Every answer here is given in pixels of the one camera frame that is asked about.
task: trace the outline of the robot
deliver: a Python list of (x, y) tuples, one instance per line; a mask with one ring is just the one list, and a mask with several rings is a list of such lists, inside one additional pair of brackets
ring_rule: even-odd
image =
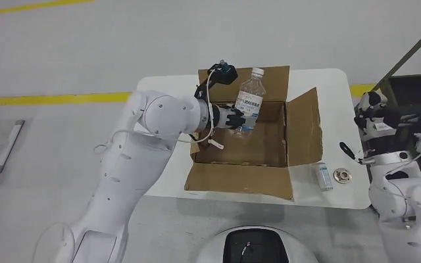
[(366, 147), (363, 158), (341, 142), (339, 146), (352, 159), (368, 165), (372, 175), (369, 196), (379, 214), (379, 229), (389, 261), (421, 262), (421, 171), (406, 151), (416, 141), (421, 153), (417, 106), (389, 107), (379, 91), (362, 96), (355, 123)]
[[(209, 143), (213, 130), (236, 129), (247, 118), (232, 105), (209, 101), (214, 84), (231, 84), (235, 68), (223, 60), (208, 70), (208, 78), (193, 97), (181, 99), (156, 91), (132, 93), (101, 159), (101, 181), (86, 211), (71, 224), (55, 262), (121, 262), (128, 242), (128, 222), (140, 198), (161, 176), (177, 142)], [(140, 124), (141, 131), (135, 131)], [(207, 135), (196, 138), (193, 133)], [(193, 141), (179, 139), (189, 134)], [(313, 253), (292, 235), (271, 227), (238, 227), (211, 240), (199, 263), (300, 262), (316, 263)]]

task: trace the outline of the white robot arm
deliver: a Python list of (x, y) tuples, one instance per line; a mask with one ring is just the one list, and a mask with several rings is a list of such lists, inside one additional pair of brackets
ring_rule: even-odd
[[(221, 61), (211, 68), (206, 86), (201, 84), (194, 97), (133, 92), (101, 159), (101, 181), (82, 217), (70, 226), (56, 262), (122, 261), (130, 216), (161, 176), (180, 134), (208, 127), (209, 136), (213, 127), (236, 128), (244, 123), (240, 111), (211, 105), (206, 94), (212, 83), (229, 84), (236, 78), (235, 68)], [(137, 123), (145, 131), (135, 131)]]
[[(355, 158), (341, 143), (347, 155), (370, 165), (372, 182), (369, 196), (379, 213), (379, 229), (391, 263), (421, 262), (421, 171), (406, 151), (411, 134), (419, 130), (418, 114), (408, 108), (388, 108), (378, 92), (365, 93), (357, 107), (355, 122), (366, 144), (364, 158)], [(420, 140), (416, 151), (421, 153)]]

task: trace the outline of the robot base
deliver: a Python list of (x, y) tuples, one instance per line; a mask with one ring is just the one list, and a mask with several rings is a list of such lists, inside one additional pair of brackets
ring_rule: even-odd
[(318, 263), (314, 254), (294, 236), (266, 226), (241, 226), (213, 237), (196, 263)]

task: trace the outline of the plastic water bottle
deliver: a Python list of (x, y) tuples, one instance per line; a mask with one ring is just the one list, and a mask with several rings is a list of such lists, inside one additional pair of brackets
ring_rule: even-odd
[(246, 122), (234, 132), (240, 137), (248, 138), (255, 128), (263, 95), (266, 93), (261, 82), (263, 74), (263, 69), (253, 68), (250, 79), (240, 86), (235, 108), (246, 117)]

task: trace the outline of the cardboard box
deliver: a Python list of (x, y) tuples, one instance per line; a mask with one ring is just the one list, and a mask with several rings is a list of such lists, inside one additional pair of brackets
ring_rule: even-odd
[[(248, 142), (228, 130), (215, 129), (213, 139), (224, 150), (192, 144), (193, 167), (185, 190), (260, 193), (293, 201), (288, 166), (310, 164), (322, 158), (322, 130), (316, 88), (286, 102), (289, 67), (263, 68), (266, 94), (257, 125)], [(234, 103), (240, 85), (251, 68), (238, 68), (231, 85), (216, 84), (210, 91), (212, 103)], [(199, 80), (207, 78), (199, 70)]]

